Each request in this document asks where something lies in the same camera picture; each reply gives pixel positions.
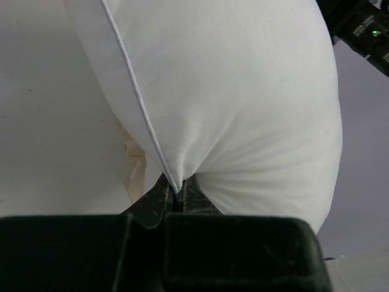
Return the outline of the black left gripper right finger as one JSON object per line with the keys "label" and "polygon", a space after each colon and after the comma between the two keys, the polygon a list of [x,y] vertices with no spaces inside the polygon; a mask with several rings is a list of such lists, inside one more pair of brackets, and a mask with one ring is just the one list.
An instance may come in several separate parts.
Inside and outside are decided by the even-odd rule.
{"label": "black left gripper right finger", "polygon": [[166,291],[330,291],[317,238],[298,218],[223,215],[195,178],[164,219]]}

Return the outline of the white pillow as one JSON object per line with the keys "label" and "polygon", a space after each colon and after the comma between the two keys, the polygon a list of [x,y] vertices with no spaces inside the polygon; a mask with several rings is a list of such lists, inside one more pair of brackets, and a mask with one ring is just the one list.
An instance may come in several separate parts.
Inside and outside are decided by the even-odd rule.
{"label": "white pillow", "polygon": [[342,152],[315,1],[64,1],[109,106],[145,152],[144,194],[191,176],[224,214],[318,232]]}

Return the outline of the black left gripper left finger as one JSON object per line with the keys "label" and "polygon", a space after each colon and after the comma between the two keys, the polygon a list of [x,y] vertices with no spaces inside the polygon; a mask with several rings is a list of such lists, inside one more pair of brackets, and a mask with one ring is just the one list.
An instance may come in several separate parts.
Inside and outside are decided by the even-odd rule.
{"label": "black left gripper left finger", "polygon": [[119,215],[1,218],[2,291],[162,291],[166,177]]}

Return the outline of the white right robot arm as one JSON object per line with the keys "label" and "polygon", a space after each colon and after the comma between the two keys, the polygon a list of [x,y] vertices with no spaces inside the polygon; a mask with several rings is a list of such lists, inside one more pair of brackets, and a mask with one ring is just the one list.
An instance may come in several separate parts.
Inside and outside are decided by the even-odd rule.
{"label": "white right robot arm", "polygon": [[347,44],[388,76],[388,1],[317,0],[332,43]]}

